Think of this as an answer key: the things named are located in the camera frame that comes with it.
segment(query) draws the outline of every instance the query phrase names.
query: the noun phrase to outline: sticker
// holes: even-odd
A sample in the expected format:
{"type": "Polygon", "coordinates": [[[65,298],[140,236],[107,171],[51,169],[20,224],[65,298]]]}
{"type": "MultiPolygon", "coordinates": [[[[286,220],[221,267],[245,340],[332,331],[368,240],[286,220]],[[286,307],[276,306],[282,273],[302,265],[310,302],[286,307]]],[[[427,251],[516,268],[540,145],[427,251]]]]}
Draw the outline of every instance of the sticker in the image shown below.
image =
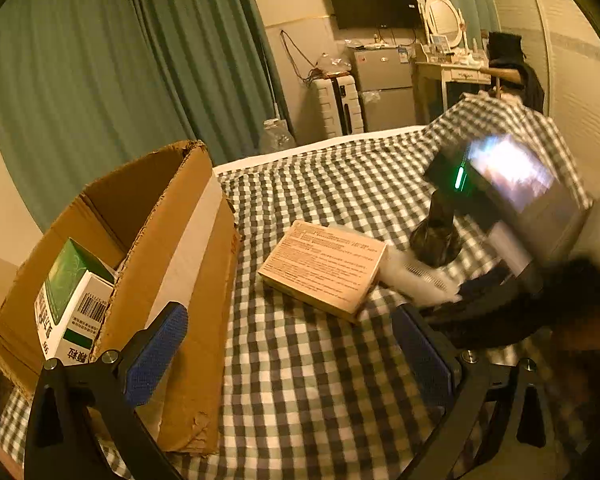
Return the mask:
{"type": "Polygon", "coordinates": [[[403,45],[398,47],[398,56],[400,56],[401,63],[409,62],[409,53],[407,52],[407,48],[403,45]]]}

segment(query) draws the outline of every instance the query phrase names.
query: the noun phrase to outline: camera screen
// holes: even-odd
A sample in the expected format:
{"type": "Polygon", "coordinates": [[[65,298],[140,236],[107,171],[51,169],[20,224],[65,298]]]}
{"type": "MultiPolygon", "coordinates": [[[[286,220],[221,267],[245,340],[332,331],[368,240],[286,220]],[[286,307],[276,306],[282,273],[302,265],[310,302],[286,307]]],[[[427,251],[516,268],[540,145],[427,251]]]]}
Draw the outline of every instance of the camera screen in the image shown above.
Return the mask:
{"type": "Polygon", "coordinates": [[[474,140],[467,158],[518,212],[542,196],[554,182],[553,175],[531,150],[511,136],[474,140]]]}

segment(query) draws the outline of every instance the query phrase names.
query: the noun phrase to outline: box flap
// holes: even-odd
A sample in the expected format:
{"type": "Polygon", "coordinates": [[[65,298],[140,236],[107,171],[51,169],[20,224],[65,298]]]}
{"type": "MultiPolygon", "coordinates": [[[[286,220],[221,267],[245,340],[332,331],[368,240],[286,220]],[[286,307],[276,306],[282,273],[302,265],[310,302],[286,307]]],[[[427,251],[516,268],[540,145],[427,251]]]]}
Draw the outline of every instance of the box flap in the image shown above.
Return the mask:
{"type": "Polygon", "coordinates": [[[189,302],[189,331],[171,364],[158,436],[163,450],[218,450],[218,406],[238,246],[234,215],[223,200],[189,302]]]}
{"type": "Polygon", "coordinates": [[[89,184],[84,194],[129,250],[185,156],[200,142],[183,140],[128,162],[89,184]]]}
{"type": "Polygon", "coordinates": [[[0,371],[16,385],[27,401],[33,401],[33,393],[38,384],[38,373],[25,366],[22,361],[9,352],[0,342],[0,371]]]}
{"type": "Polygon", "coordinates": [[[144,328],[182,232],[211,176],[206,149],[194,147],[158,200],[119,269],[92,360],[109,349],[122,349],[133,334],[144,328]]]}
{"type": "MultiPolygon", "coordinates": [[[[60,214],[18,270],[0,309],[1,345],[30,370],[40,370],[44,362],[38,343],[33,304],[49,269],[69,237],[110,266],[117,265],[124,257],[124,252],[80,196],[60,214]]],[[[32,393],[32,390],[28,390],[31,384],[25,384],[24,377],[21,378],[16,370],[14,367],[15,377],[11,379],[21,389],[32,393]]]]}

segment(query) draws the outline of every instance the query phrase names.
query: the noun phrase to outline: person's hand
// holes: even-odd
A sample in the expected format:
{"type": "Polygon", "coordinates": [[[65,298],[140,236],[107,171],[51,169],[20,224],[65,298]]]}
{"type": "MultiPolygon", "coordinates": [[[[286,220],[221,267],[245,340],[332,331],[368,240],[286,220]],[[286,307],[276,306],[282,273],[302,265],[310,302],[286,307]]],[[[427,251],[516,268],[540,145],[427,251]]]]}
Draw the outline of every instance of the person's hand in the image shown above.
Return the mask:
{"type": "Polygon", "coordinates": [[[600,315],[554,327],[553,338],[562,350],[600,350],[600,315]]]}

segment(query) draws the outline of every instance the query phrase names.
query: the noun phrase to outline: electrical cable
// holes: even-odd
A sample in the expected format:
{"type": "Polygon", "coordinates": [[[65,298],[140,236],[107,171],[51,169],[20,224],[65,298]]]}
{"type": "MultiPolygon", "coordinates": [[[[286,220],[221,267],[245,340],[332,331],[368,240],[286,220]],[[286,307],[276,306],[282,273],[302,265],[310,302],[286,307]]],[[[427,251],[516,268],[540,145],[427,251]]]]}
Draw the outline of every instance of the electrical cable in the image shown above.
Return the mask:
{"type": "Polygon", "coordinates": [[[416,29],[412,28],[411,31],[413,32],[413,41],[411,41],[411,43],[408,44],[407,46],[411,46],[412,44],[415,44],[416,40],[418,39],[416,36],[416,29]]]}
{"type": "Polygon", "coordinates": [[[304,52],[302,52],[302,50],[300,50],[300,48],[296,45],[296,43],[291,38],[291,36],[288,34],[288,32],[284,29],[280,30],[280,40],[282,40],[282,45],[285,47],[286,56],[288,57],[288,60],[291,62],[291,66],[293,67],[294,72],[296,73],[296,76],[298,76],[298,79],[300,81],[302,81],[305,85],[309,86],[313,80],[320,79],[322,77],[322,70],[320,70],[316,66],[315,63],[312,63],[311,61],[309,61],[309,58],[307,56],[305,56],[304,52]],[[302,77],[302,74],[300,73],[300,69],[298,68],[298,64],[296,63],[296,60],[292,56],[291,51],[289,50],[289,46],[286,43],[287,39],[291,42],[291,44],[295,47],[295,49],[300,53],[300,56],[302,56],[304,58],[304,60],[312,66],[311,70],[309,70],[309,73],[306,77],[302,77]]]}

